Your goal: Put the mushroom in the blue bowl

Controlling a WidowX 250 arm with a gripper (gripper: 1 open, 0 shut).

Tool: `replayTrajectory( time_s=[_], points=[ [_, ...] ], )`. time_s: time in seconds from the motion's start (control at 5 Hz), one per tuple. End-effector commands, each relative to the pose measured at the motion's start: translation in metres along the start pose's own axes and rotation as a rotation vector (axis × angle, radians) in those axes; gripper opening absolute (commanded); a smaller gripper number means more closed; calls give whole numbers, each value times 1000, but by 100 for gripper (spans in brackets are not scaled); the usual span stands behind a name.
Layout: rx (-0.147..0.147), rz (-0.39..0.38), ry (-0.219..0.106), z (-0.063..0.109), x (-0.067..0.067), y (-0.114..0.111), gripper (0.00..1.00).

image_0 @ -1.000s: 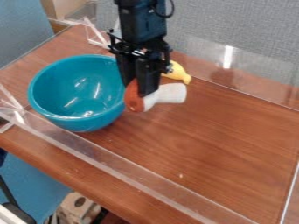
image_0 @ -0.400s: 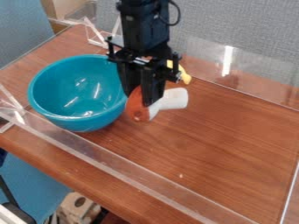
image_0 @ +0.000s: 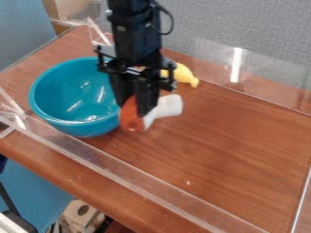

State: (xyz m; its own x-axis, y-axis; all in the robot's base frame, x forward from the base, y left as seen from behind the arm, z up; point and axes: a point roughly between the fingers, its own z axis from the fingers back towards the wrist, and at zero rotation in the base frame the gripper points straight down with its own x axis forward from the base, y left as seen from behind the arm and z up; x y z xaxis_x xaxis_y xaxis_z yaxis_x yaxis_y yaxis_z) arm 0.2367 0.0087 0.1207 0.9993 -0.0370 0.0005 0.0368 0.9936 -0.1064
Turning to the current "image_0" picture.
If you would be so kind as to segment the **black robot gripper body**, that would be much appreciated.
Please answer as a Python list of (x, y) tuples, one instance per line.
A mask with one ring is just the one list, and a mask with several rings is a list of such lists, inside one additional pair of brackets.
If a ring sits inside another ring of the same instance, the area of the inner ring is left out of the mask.
[(175, 26), (171, 12), (157, 0), (107, 0), (107, 20), (115, 40), (115, 53), (98, 46), (99, 69), (126, 80), (142, 79), (169, 91), (177, 87), (175, 63), (163, 56), (162, 36)]

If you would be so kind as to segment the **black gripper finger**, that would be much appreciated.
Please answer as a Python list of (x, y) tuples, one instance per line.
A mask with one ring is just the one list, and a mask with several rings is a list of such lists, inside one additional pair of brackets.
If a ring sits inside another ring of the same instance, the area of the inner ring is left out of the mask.
[(134, 81), (135, 77), (133, 74), (111, 74), (111, 86), (115, 93), (115, 100), (119, 106), (123, 106), (129, 98), (134, 95)]
[(159, 99), (159, 78), (141, 77), (135, 83), (135, 98), (138, 115), (145, 117), (158, 105)]

